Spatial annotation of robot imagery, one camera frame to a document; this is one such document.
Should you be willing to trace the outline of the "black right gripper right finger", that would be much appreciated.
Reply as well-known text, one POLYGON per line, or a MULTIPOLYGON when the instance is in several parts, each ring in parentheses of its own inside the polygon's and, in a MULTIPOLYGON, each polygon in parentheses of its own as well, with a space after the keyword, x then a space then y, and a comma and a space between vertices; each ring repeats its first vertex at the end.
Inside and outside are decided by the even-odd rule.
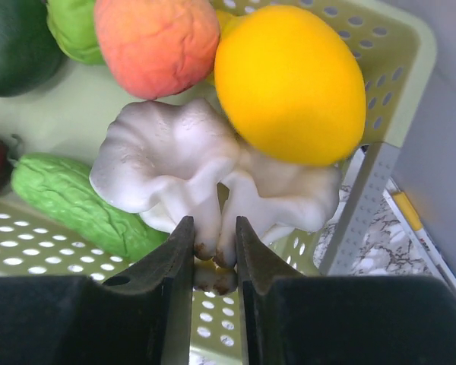
POLYGON ((419 276, 305 276, 236 220, 245 364, 456 364, 456 298, 419 276))

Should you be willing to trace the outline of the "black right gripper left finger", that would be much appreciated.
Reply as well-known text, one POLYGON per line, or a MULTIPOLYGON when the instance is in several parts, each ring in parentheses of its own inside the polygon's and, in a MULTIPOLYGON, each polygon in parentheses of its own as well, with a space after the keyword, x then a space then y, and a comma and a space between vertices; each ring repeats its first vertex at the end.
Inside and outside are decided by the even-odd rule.
POLYGON ((187 364, 194 220, 103 283, 0 277, 0 364, 187 364))

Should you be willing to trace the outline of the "white toy mushroom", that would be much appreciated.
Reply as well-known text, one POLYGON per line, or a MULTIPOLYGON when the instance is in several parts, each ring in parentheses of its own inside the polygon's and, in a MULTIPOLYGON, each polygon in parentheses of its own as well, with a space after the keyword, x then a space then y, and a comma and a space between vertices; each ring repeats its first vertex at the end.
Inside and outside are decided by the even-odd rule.
POLYGON ((249 220, 263 243, 294 230, 316 232, 340 201, 338 168, 267 157, 236 135, 204 99, 184 105, 130 103, 109 125, 90 171, 107 203, 171 233, 195 225, 195 255, 236 266, 236 219, 249 220))

